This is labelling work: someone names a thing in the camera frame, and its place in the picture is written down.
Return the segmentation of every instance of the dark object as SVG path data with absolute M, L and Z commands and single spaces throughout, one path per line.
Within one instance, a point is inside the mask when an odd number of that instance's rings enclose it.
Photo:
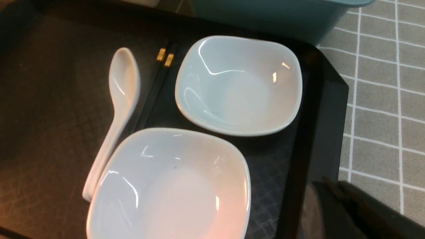
M 425 238 L 421 225 L 348 182 L 313 182 L 303 207 L 305 239 Z
M 315 47 L 128 4 L 42 7 L 0 57 L 0 207 L 5 211 L 0 225 L 34 238 L 85 237 L 88 203 L 81 191 L 112 121 L 107 79 L 116 49 L 133 52 L 143 79 L 138 129 L 206 132 L 179 113 L 174 81 L 194 42 L 234 35 L 284 44 L 301 63 L 305 92 L 288 128 L 261 138 L 218 135 L 235 144 L 249 165 L 252 208 L 246 237 L 296 237 L 308 177 L 337 177 L 348 97 L 348 86 Z M 174 44 L 171 67 L 158 71 L 158 50 Z M 158 77 L 156 72 L 167 73 Z

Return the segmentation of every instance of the black tray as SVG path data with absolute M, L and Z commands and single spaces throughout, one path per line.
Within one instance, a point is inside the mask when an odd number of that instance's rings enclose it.
M 315 47 L 126 4 L 58 2 L 36 10 L 27 0 L 18 3 L 35 18 L 18 41 L 5 43 L 12 47 L 0 58 L 0 106 L 7 115 L 0 118 L 0 205 L 6 212 L 0 226 L 35 238 L 85 236 L 88 204 L 81 191 L 112 120 L 108 67 L 122 46 L 133 51 L 146 79 L 140 117 L 125 132 L 138 120 L 137 130 L 185 128 L 238 147 L 252 181 L 247 238 L 295 238 L 307 178 L 337 178 L 348 86 Z M 304 93 L 289 127 L 264 137 L 229 137 L 182 116 L 174 101 L 176 75 L 189 47 L 209 35 L 270 40 L 294 51 Z M 167 69 L 155 61 L 165 46 L 177 49 Z

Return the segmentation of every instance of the white grid lines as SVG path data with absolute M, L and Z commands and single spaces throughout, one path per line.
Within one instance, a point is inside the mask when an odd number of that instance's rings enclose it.
M 421 187 L 417 187 L 417 186 L 405 184 L 405 183 L 402 183 L 402 182 L 397 182 L 397 181 L 394 181 L 394 180 L 382 178 L 382 177 L 375 176 L 375 175 L 372 175 L 372 174 L 367 174 L 367 173 L 359 172 L 359 171 L 356 171 L 356 170 L 349 170 L 348 168 L 343 168 L 343 167 L 340 167 L 340 170 L 341 171 L 348 172 L 348 173 L 353 173 L 353 174 L 365 176 L 365 177 L 368 177 L 368 178 L 371 178 L 371 179 L 376 179 L 376 180 L 380 180 L 380 181 L 384 181 L 384 182 L 389 182 L 389 183 L 392 183 L 392 184 L 400 185 L 400 187 L 412 188 L 412 189 L 416 189 L 416 190 L 425 192 L 425 188 L 421 188 Z
M 401 93 L 400 93 L 400 49 L 399 49 L 399 33 L 398 33 L 398 10 L 397 0 L 395 0 L 395 16 L 396 16 L 396 60 L 397 60 L 397 95 L 398 95 L 398 134 L 399 134 L 399 176 L 400 176 L 400 214 L 404 214 L 404 195 L 403 195 L 403 150 L 401 135 Z
M 348 11 L 347 12 L 348 14 L 354 14 L 354 15 L 359 15 L 358 13 L 356 13 L 356 12 L 351 12 L 351 11 Z M 389 18 L 386 18 L 386 17 L 379 17 L 379 16 L 375 16 L 375 15 L 370 15 L 370 14 L 361 14 L 362 16 L 365 16 L 365 17 L 373 17 L 373 18 L 377 18 L 377 19 L 382 19 L 382 20 L 386 20 L 386 21 L 390 21 L 390 22 L 395 22 L 395 20 L 393 20 L 393 19 L 389 19 Z M 412 25 L 412 26 L 418 26 L 418 27 L 424 27 L 425 28 L 425 26 L 424 25 L 421 25 L 421 24 L 417 24 L 417 23 L 410 23 L 410 22 L 404 22 L 404 21 L 398 21 L 398 23 L 404 23 L 404 24 L 408 24 L 408 25 Z
M 375 143 L 375 144 L 387 146 L 387 147 L 390 147 L 390 148 L 400 149 L 399 146 L 390 145 L 388 143 L 384 143 L 384 142 L 377 141 L 377 140 L 374 140 L 374 139 L 367 139 L 367 138 L 358 137 L 358 136 L 351 136 L 350 134 L 344 134 L 344 136 L 349 137 L 351 139 L 358 139 L 358 140 L 362 140 L 362 141 L 366 141 L 366 142 L 370 142 L 370 143 Z M 425 155 L 425 152 L 421 152 L 421 151 L 418 151 L 418 150 L 409 149 L 409 148 L 403 148 L 403 147 L 401 147 L 401 149 L 403 151 L 408 151 L 408 152 L 412 152 L 412 153 L 416 153 L 416 154 Z
M 359 18 L 357 22 L 357 48 L 356 48 L 356 68 L 354 73 L 354 90 L 353 90 L 353 111 L 351 114 L 351 140 L 350 140 L 350 155 L 349 155 L 349 162 L 348 162 L 348 168 L 351 170 L 353 168 L 353 146 L 354 146 L 354 125 L 356 120 L 356 97 L 357 97 L 357 76 L 359 74 L 359 52 L 360 52 L 360 22 L 361 22 L 361 13 L 362 9 L 359 8 Z M 348 172 L 348 182 L 351 182 L 351 171 Z
M 358 106 L 358 105 L 356 105 L 356 106 L 354 106 L 352 104 L 347 104 L 347 105 L 350 106 L 350 107 L 355 107 L 357 109 L 361 109 L 361 110 L 365 110 L 365 111 L 371 111 L 371 112 L 375 112 L 375 113 L 386 114 L 386 115 L 394 116 L 394 117 L 398 117 L 399 116 L 398 114 L 393 114 L 393 113 L 386 112 L 386 111 L 380 111 L 380 110 L 370 109 L 370 108 L 366 108 L 366 107 L 362 107 L 362 106 Z M 406 117 L 406 116 L 401 116 L 400 118 L 405 119 L 405 120 L 411 120 L 411 121 L 415 121 L 415 122 L 418 122 L 418 123 L 425 124 L 425 121 L 424 120 L 420 120 L 420 119 L 410 118 L 410 117 Z
M 357 56 L 357 55 L 356 55 L 355 53 L 353 53 L 353 52 L 344 51 L 344 50 L 341 50 L 341 49 L 338 49 L 338 48 L 335 48 L 335 47 L 320 46 L 320 47 L 318 47 L 318 48 L 319 48 L 319 49 L 325 49 L 325 50 L 339 51 L 339 52 L 343 52 L 343 53 L 346 53 L 346 54 L 349 54 L 349 55 L 352 55 L 352 56 Z M 380 62 L 390 63 L 390 64 L 394 64 L 394 65 L 396 65 L 396 64 L 397 64 L 397 62 L 394 62 L 394 61 L 384 60 L 384 59 L 379 59 L 379 58 L 370 57 L 370 56 L 366 56 L 366 55 L 362 55 L 362 54 L 359 54 L 359 56 L 360 56 L 360 57 L 363 57 L 363 58 L 367 58 L 367 59 L 375 60 L 375 61 L 380 61 Z M 419 69 L 419 70 L 423 70 L 423 71 L 425 71 L 425 68 L 424 68 L 424 67 L 420 67 L 420 66 L 407 65 L 407 64 L 402 64 L 402 63 L 399 63 L 399 65 L 400 65 L 400 66 L 405 66 L 405 67 L 415 68 L 415 69 Z
M 345 31 L 345 32 L 352 33 L 352 34 L 357 34 L 355 31 L 345 30 L 345 29 L 339 28 L 339 27 L 334 27 L 334 29 L 339 30 L 339 31 Z M 384 41 L 396 42 L 395 39 L 386 38 L 386 37 L 379 37 L 379 36 L 374 36 L 374 35 L 370 35 L 370 34 L 360 33 L 360 36 L 372 37 L 372 38 L 381 39 L 381 40 L 384 40 Z M 404 41 L 399 41 L 399 43 L 425 48 L 425 46 L 423 46 L 423 45 L 418 45 L 418 44 L 404 42 Z

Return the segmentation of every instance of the spoon bowl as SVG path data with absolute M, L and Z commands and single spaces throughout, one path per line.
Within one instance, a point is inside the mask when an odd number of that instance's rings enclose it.
M 103 169 L 139 100 L 139 68 L 128 48 L 118 49 L 112 58 L 109 70 L 109 90 L 114 117 L 84 185 L 82 196 L 88 202 L 91 202 Z

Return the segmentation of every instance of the square bowl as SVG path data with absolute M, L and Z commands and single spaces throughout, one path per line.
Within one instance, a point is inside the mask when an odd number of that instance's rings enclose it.
M 251 205 L 245 158 L 194 131 L 149 128 L 124 140 L 100 179 L 90 239 L 242 239 Z
M 301 68 L 287 47 L 211 36 L 196 42 L 178 72 L 176 103 L 191 122 L 233 136 L 267 135 L 297 115 Z

